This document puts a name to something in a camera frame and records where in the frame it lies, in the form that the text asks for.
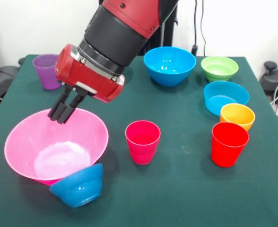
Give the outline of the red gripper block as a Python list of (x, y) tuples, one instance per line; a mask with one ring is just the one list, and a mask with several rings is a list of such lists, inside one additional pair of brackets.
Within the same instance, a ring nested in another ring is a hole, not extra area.
[[(66, 45), (55, 66), (56, 78), (65, 83), (64, 89), (48, 113), (52, 121), (66, 123), (77, 106), (83, 101), (87, 92), (102, 102), (113, 101), (124, 87), (125, 77), (110, 75), (84, 58), (76, 46)], [(69, 105), (65, 105), (71, 93), (71, 87), (76, 88), (77, 95)]]

